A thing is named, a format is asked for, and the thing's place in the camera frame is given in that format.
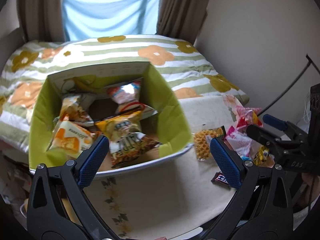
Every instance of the candy wrapper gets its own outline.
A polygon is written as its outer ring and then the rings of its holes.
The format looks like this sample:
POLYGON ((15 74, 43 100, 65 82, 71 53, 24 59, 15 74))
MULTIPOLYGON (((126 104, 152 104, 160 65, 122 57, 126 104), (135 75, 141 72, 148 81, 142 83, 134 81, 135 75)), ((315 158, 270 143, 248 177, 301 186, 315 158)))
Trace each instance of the candy wrapper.
POLYGON ((77 158, 82 151, 89 149, 100 133, 91 133, 83 127, 69 121, 65 115, 53 131, 47 151, 58 151, 77 158))
POLYGON ((69 94, 62 101, 60 120, 68 115, 69 120, 82 127, 93 126, 94 122, 86 110, 95 100, 94 94, 69 94))
POLYGON ((261 108, 249 108, 237 106, 237 112, 239 114, 239 121, 236 126, 237 130, 246 128, 250 124, 256 124, 262 127, 262 122, 259 120, 257 114, 261 111, 261 108))
POLYGON ((146 119, 158 112, 150 106, 139 102, 142 79, 137 79, 126 84, 116 85, 107 89, 107 94, 111 99, 119 104, 116 114, 125 110, 140 106, 141 120, 146 119))
POLYGON ((248 137, 245 133, 237 131, 233 126, 227 132, 226 140, 240 156, 253 159, 261 144, 248 137))
POLYGON ((224 126, 210 129, 202 130, 194 135, 194 142, 196 147, 196 155, 198 160, 206 160, 212 157, 210 152, 210 142, 212 138, 221 137, 223 140, 226 136, 226 130, 224 126))
POLYGON ((269 154, 269 149, 262 145, 258 152, 257 155, 255 156, 253 163, 256 166, 262 166, 262 167, 268 167, 272 168, 273 165, 275 164, 273 160, 273 155, 269 154))
POLYGON ((109 138, 112 168, 123 166, 160 145, 141 132, 141 114, 142 111, 133 111, 96 122, 109 138))

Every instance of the black cable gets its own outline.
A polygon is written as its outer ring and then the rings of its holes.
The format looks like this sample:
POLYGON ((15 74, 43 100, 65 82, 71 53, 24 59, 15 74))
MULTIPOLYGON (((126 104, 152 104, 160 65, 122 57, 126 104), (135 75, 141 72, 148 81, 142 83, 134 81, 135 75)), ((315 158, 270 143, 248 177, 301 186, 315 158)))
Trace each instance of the black cable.
POLYGON ((295 78, 295 80, 279 95, 271 104, 269 104, 267 107, 265 107, 262 111, 259 112, 258 116, 262 115, 265 111, 267 111, 271 106, 273 106, 276 102, 279 101, 281 97, 284 96, 285 93, 289 91, 290 88, 293 87, 293 85, 301 78, 301 76, 305 73, 305 71, 310 67, 312 60, 310 59, 307 63, 307 65, 303 68, 303 70, 300 72, 300 74, 295 78))
POLYGON ((308 54, 306 55, 306 58, 308 59, 308 63, 307 65, 303 68, 303 70, 300 72, 300 74, 295 78, 295 80, 285 89, 285 91, 283 91, 281 93, 281 95, 279 95, 271 104, 269 104, 267 107, 265 107, 262 111, 259 112, 258 116, 262 115, 265 111, 267 111, 271 106, 273 106, 276 102, 279 101, 279 99, 281 97, 283 97, 285 95, 285 93, 287 93, 290 88, 293 87, 293 85, 301 78, 301 76, 305 73, 305 71, 308 69, 308 67, 310 67, 310 65, 312 64, 313 67, 315 68, 315 70, 319 73, 320 75, 320 70, 319 68, 316 66, 316 64, 312 61, 312 59, 308 56, 308 54))
POLYGON ((308 214, 310 213, 310 210, 311 210, 311 200, 312 200, 313 187, 315 185, 315 180, 316 180, 316 175, 313 175, 312 184, 310 188, 310 195, 309 195, 308 214))

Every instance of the curtain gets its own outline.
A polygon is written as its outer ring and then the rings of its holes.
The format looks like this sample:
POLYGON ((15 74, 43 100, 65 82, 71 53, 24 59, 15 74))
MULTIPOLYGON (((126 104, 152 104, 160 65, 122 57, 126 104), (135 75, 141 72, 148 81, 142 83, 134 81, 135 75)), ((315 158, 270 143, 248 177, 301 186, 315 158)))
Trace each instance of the curtain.
POLYGON ((25 41, 64 41, 61 0, 17 0, 25 41))
POLYGON ((209 0, 161 0, 157 34, 194 43, 209 0))
POLYGON ((159 1, 63 0, 62 17, 66 41, 155 34, 159 1))

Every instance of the brown curtain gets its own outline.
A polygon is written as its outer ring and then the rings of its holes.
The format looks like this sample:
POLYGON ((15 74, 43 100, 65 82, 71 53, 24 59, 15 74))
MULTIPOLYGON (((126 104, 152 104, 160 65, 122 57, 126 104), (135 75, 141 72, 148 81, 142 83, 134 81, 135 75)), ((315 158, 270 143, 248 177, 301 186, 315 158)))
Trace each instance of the brown curtain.
POLYGON ((26 41, 64 41, 61 0, 17 0, 26 41))
POLYGON ((157 34, 194 43, 209 0, 161 0, 157 34))

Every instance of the metal screw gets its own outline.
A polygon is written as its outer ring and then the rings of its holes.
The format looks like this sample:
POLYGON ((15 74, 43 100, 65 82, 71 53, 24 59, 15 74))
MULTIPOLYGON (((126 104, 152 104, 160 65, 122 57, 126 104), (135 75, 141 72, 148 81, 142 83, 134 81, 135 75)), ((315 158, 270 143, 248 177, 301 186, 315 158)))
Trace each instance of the metal screw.
POLYGON ((37 166, 37 169, 38 170, 41 170, 44 168, 44 163, 40 163, 38 166, 37 166))
POLYGON ((252 161, 245 161, 244 162, 245 166, 251 167, 253 165, 252 161))
POLYGON ((73 164, 75 164, 75 161, 74 160, 68 160, 66 162, 67 166, 72 166, 73 164))
POLYGON ((279 170, 279 171, 282 170, 282 167, 281 167, 280 164, 276 164, 276 165, 275 165, 275 168, 276 168, 277 170, 279 170))

